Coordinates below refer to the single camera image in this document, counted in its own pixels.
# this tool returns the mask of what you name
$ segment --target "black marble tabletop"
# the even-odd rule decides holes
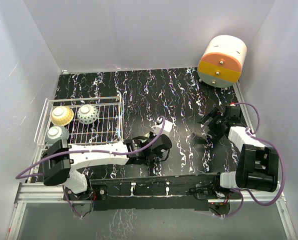
[[[173,122],[173,147],[167,161],[145,165],[103,165],[81,169],[90,179],[172,176],[234,171],[238,152],[227,138],[213,144],[197,121],[213,107],[237,102],[232,87],[199,83],[196,68],[65,74],[59,77],[55,99],[112,97],[124,99],[124,138],[152,130],[158,116]]]

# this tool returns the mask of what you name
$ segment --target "white wall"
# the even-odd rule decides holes
[[[197,66],[220,34],[252,43],[275,0],[24,0],[62,70]]]
[[[249,48],[240,81],[245,100],[259,108],[258,136],[276,143],[285,158],[284,193],[298,235],[298,0],[274,4]]]
[[[19,181],[32,162],[44,99],[54,97],[60,69],[22,0],[0,0],[0,239]]]

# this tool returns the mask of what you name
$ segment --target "yellow drawer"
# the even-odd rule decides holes
[[[216,66],[204,61],[199,62],[198,72],[207,74],[219,79],[223,79],[232,83],[239,80],[241,72],[233,71],[224,67]]]

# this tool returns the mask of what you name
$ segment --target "white wire rack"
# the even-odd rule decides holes
[[[92,124],[82,124],[77,118],[78,109],[84,104],[95,106],[99,112],[99,119]],[[73,110],[73,120],[66,127],[69,130],[69,144],[96,145],[116,143],[123,140],[123,100],[121,96],[93,97],[49,100],[44,102],[34,142],[41,148],[50,145],[45,137],[48,129],[53,126],[51,112],[57,106],[66,106]]]

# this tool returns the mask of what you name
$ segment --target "gray floor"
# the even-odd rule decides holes
[[[27,204],[18,240],[286,240],[276,205],[247,202],[224,220],[190,209],[92,212],[84,221],[67,204]]]

